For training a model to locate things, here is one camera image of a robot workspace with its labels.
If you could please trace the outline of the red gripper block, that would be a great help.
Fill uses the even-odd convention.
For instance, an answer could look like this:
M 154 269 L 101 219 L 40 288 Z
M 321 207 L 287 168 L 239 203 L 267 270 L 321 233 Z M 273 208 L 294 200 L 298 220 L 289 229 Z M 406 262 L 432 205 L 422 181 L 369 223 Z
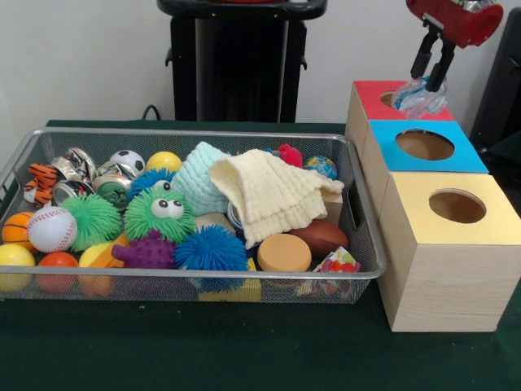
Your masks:
M 431 59 L 431 49 L 443 39 L 440 61 L 435 64 L 426 84 L 428 92 L 437 92 L 453 61 L 455 45 L 461 48 L 480 46 L 501 23 L 504 10 L 497 1 L 408 1 L 410 12 L 423 20 L 428 32 L 423 38 L 410 70 L 413 79 L 424 76 Z

